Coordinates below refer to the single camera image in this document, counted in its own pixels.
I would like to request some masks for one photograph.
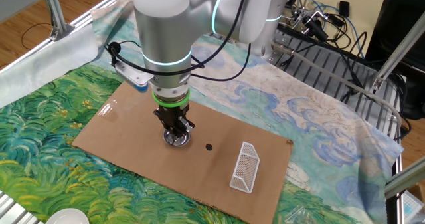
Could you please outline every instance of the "metal disc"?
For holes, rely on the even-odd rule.
[[[180,147],[185,144],[191,139],[190,134],[186,134],[184,136],[181,136],[179,138],[175,137],[173,134],[171,134],[168,130],[164,130],[164,140],[167,144],[175,147]]]

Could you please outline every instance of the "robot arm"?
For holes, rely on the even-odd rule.
[[[280,1],[244,0],[240,6],[241,0],[134,0],[145,66],[162,73],[191,68],[192,44],[205,33],[227,35],[234,24],[231,38],[252,43],[264,32],[264,25],[270,20],[270,4],[274,7],[272,16],[282,13],[286,0]],[[242,9],[240,18],[235,21],[239,8]],[[267,39],[269,46],[276,26]],[[159,105],[154,114],[165,128],[165,141],[173,146],[187,143],[189,133],[195,127],[186,119],[191,73],[152,75],[121,63],[116,65],[116,70],[139,91],[144,90],[140,88],[141,82],[149,81],[153,98]]]

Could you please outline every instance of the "green led ring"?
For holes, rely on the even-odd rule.
[[[179,106],[181,106],[181,105],[186,104],[186,103],[189,101],[189,96],[190,96],[190,94],[191,94],[191,90],[190,90],[190,89],[188,89],[188,90],[187,90],[187,95],[186,95],[186,97],[185,97],[184,99],[182,99],[182,101],[178,101],[178,102],[175,102],[175,103],[166,103],[166,102],[160,101],[160,100],[159,100],[159,99],[155,96],[155,93],[152,91],[152,97],[153,97],[154,101],[155,101],[156,103],[158,103],[159,105],[161,105],[162,107],[166,107],[166,108],[175,108],[175,107],[179,107]]]

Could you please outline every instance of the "blue led ring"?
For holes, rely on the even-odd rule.
[[[211,28],[214,34],[217,34],[215,31],[215,17],[217,15],[218,4],[220,4],[220,0],[217,0],[214,5],[214,10],[212,11],[212,19],[211,19]]]
[[[157,62],[157,61],[151,60],[150,58],[146,57],[146,55],[143,53],[143,51],[141,52],[141,54],[143,55],[143,57],[145,57],[145,59],[147,61],[151,62],[152,64],[162,65],[162,66],[171,66],[171,65],[179,64],[179,63],[185,61],[187,58],[189,58],[190,55],[192,54],[192,47],[191,47],[189,53],[185,56],[185,58],[182,58],[181,60],[178,60],[178,61],[175,61],[175,62],[169,62],[169,63]]]
[[[280,19],[282,16],[280,15],[278,18],[274,18],[274,19],[266,19],[266,21],[277,21],[278,19]]]

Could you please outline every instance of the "metal grid shelf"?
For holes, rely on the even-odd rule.
[[[300,50],[311,45],[309,42],[296,39],[287,34],[282,34],[281,32],[276,33],[275,41],[295,50]],[[300,54],[329,72],[343,77],[345,80],[351,79],[347,65],[343,62],[341,55],[335,51],[321,46],[314,46],[300,52]],[[294,78],[338,100],[349,91],[343,83],[315,70],[308,64],[304,64],[296,57],[294,57],[289,64],[283,64],[289,58],[289,55],[283,55],[282,53],[274,51],[269,58],[269,62]],[[371,85],[371,77],[377,73],[375,70],[359,63],[355,63],[353,70],[365,88]],[[390,80],[386,80],[382,88],[375,94],[385,99],[390,104],[394,104],[394,107],[399,110],[400,97],[398,96],[397,87]],[[387,107],[373,102],[362,94],[351,96],[345,103],[364,120],[384,134],[387,134],[391,138],[394,138],[396,133],[398,135],[395,117]]]

